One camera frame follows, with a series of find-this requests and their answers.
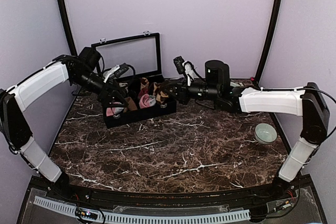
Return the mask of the right black frame post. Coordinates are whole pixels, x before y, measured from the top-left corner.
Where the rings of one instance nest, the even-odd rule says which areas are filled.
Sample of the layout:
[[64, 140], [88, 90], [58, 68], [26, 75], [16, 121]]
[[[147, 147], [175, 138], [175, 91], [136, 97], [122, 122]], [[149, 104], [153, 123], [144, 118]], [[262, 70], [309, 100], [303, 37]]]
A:
[[261, 78], [262, 78], [262, 75], [263, 75], [263, 72], [266, 66], [268, 55], [271, 49], [271, 43], [272, 43], [275, 30], [276, 30], [280, 7], [281, 7], [281, 0], [274, 0], [273, 5], [272, 5], [270, 21], [268, 25], [268, 30], [267, 30], [267, 34], [265, 38], [265, 43], [264, 43], [263, 50], [260, 56], [260, 61], [257, 67], [257, 71], [255, 74], [255, 81], [257, 83], [261, 81]]

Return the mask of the brown argyle sock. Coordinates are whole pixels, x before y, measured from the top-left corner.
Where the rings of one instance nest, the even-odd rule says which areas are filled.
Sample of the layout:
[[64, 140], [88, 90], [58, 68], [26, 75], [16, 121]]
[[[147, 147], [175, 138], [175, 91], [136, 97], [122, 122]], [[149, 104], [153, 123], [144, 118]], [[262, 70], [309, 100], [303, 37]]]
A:
[[169, 98], [169, 95], [161, 90], [161, 83], [157, 82], [150, 84], [148, 94], [153, 96], [159, 104], [164, 104]]

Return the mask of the left black frame post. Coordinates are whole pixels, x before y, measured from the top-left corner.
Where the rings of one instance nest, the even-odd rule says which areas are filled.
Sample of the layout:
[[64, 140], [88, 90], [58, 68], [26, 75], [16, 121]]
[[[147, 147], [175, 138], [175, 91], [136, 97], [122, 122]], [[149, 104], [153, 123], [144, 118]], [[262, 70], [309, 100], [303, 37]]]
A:
[[71, 55], [64, 55], [60, 58], [61, 62], [64, 63], [69, 70], [69, 81], [71, 84], [78, 84], [83, 86], [82, 84], [82, 70], [85, 70], [85, 66], [79, 60], [74, 38], [72, 35], [72, 31], [70, 28], [70, 22], [67, 14], [67, 8], [65, 4], [65, 0], [57, 0], [59, 13], [61, 17], [61, 22], [63, 26], [63, 30], [66, 36], [66, 41], [68, 44], [68, 48], [70, 50]]

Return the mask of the rolled purple orange sock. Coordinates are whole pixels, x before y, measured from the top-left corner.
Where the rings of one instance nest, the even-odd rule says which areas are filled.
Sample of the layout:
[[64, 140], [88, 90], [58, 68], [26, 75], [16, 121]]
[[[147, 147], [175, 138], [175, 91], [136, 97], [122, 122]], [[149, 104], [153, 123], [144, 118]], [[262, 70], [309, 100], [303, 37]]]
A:
[[143, 88], [138, 94], [138, 99], [141, 99], [145, 94], [148, 94], [148, 88]]

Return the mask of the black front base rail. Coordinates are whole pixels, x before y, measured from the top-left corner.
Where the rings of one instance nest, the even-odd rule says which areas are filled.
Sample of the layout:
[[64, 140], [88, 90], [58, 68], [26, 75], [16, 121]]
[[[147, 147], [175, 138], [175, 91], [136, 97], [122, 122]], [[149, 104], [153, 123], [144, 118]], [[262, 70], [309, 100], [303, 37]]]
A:
[[300, 189], [314, 187], [310, 175], [295, 178], [282, 193], [272, 194], [273, 184], [265, 184], [249, 188], [236, 188], [222, 191], [206, 191], [203, 193], [135, 193], [115, 190], [98, 182], [91, 181], [89, 186], [69, 184], [70, 198], [62, 195], [45, 179], [33, 176], [29, 182], [24, 200], [27, 201], [33, 193], [41, 193], [52, 199], [79, 203], [84, 206], [111, 208], [122, 205], [145, 208], [183, 208], [229, 205], [230, 208], [258, 208], [275, 200], [293, 198], [297, 203], [301, 197]]

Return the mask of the rolled tan sock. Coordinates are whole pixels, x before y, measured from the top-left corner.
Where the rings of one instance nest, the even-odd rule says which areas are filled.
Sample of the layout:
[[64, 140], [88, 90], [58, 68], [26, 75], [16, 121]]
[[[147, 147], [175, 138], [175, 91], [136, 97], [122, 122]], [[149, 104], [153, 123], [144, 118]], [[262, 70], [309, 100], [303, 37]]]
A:
[[127, 109], [128, 111], [135, 111], [138, 109], [136, 103], [133, 101], [131, 97], [125, 98], [126, 102], [128, 103]]

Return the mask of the square floral ceramic plate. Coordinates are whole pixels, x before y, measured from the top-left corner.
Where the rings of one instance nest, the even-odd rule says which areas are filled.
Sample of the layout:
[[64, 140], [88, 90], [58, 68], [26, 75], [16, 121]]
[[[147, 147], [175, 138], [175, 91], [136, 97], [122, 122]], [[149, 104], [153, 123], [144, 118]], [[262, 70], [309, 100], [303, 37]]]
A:
[[244, 84], [242, 82], [231, 82], [230, 85], [232, 87], [244, 87]]

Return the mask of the rolled pink white sock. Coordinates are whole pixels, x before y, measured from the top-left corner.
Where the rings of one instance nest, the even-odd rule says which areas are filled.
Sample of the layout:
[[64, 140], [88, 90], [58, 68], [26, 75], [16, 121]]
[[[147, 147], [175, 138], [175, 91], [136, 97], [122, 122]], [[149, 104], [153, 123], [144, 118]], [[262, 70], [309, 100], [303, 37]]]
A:
[[106, 109], [106, 116], [114, 116], [123, 113], [124, 105], [121, 102], [112, 102]]

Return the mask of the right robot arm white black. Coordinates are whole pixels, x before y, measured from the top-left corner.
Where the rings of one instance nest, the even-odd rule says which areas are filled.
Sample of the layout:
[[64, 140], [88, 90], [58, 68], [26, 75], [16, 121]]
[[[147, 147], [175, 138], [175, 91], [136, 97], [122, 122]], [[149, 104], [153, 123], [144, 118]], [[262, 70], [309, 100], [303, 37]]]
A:
[[303, 128], [299, 139], [278, 171], [277, 180], [268, 188], [273, 200], [288, 191], [288, 184], [299, 173], [319, 146], [330, 137], [330, 111], [323, 98], [326, 94], [314, 82], [306, 86], [284, 89], [234, 87], [229, 65], [219, 60], [205, 62], [205, 77], [195, 71], [194, 65], [182, 57], [174, 59], [175, 67], [183, 78], [167, 81], [160, 90], [188, 104], [190, 99], [212, 101], [214, 108], [230, 113], [268, 112], [302, 117]]

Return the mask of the black frame post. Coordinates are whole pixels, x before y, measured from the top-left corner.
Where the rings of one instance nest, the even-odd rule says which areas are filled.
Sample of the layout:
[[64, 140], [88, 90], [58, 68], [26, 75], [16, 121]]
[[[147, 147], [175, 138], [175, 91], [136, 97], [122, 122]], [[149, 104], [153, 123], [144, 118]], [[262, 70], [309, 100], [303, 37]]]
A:
[[61, 22], [63, 26], [63, 30], [66, 36], [66, 41], [68, 44], [68, 48], [70, 50], [71, 55], [64, 55], [60, 58], [61, 62], [64, 63], [69, 70], [69, 81], [71, 84], [78, 84], [83, 86], [82, 84], [82, 70], [85, 70], [85, 66], [79, 60], [74, 38], [72, 35], [72, 31], [70, 28], [70, 22], [67, 14], [67, 8], [65, 4], [65, 0], [57, 0], [59, 13], [61, 17]]
[[268, 25], [268, 30], [267, 30], [267, 34], [265, 38], [265, 43], [264, 43], [263, 50], [260, 56], [260, 61], [257, 67], [257, 71], [255, 74], [255, 81], [257, 83], [261, 81], [261, 78], [262, 78], [262, 75], [263, 75], [263, 72], [266, 66], [268, 55], [271, 49], [271, 43], [272, 43], [275, 30], [276, 30], [280, 7], [281, 7], [281, 0], [274, 0], [273, 5], [272, 5], [270, 21]]

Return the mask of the rolled cream brown sock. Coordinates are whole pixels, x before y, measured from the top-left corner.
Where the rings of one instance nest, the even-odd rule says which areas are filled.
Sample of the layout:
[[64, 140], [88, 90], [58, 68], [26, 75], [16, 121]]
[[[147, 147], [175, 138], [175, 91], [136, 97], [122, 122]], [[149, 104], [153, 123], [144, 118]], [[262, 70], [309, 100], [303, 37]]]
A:
[[149, 88], [149, 81], [147, 78], [140, 78], [140, 90], [148, 89]]

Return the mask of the pink mint patterned sock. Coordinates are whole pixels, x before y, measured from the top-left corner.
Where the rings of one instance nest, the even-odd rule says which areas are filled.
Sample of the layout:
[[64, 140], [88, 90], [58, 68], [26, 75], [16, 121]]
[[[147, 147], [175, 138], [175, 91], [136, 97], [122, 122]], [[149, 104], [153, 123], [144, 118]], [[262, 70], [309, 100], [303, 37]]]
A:
[[141, 109], [149, 108], [156, 105], [156, 98], [153, 95], [144, 94], [139, 101], [139, 106]]

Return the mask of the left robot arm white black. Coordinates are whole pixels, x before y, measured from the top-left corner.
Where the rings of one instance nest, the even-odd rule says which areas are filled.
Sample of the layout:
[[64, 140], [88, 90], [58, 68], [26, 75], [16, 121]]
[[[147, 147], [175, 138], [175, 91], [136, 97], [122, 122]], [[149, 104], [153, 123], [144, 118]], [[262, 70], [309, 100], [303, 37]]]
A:
[[18, 84], [1, 90], [1, 133], [9, 150], [54, 184], [54, 193], [63, 201], [74, 197], [74, 189], [68, 185], [66, 172], [52, 161], [35, 138], [28, 114], [66, 82], [96, 94], [105, 107], [126, 108], [126, 89], [116, 79], [132, 67], [121, 63], [103, 72], [99, 69], [101, 59], [101, 54], [91, 47], [84, 48], [78, 56], [60, 55]]

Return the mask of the black glass-lid storage box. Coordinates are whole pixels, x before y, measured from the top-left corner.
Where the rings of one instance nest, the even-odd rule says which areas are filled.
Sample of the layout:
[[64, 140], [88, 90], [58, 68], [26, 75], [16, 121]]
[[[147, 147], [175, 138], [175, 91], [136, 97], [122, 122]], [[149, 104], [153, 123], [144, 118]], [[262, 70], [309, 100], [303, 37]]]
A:
[[161, 63], [161, 42], [159, 33], [147, 33], [130, 37], [106, 40], [91, 45], [107, 60], [106, 72], [116, 65], [126, 63], [129, 70], [119, 78], [110, 78], [108, 81], [116, 81], [125, 88], [126, 96], [131, 97], [138, 109], [128, 111], [114, 116], [106, 116], [106, 109], [103, 107], [103, 119], [107, 128], [122, 126], [129, 123], [143, 121], [159, 116], [164, 116], [176, 112], [176, 101], [168, 98], [164, 104], [141, 109], [139, 106], [138, 94], [140, 92], [140, 78], [147, 78], [149, 86], [153, 82], [162, 83]]

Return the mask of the celadon bowl on table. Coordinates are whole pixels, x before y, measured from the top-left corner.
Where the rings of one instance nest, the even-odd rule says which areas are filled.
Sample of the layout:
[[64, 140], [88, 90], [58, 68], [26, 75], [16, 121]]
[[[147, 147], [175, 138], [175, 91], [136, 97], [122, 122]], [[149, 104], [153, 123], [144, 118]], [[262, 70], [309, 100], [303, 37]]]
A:
[[255, 127], [255, 139], [264, 145], [273, 143], [277, 138], [275, 128], [267, 123], [260, 123]]

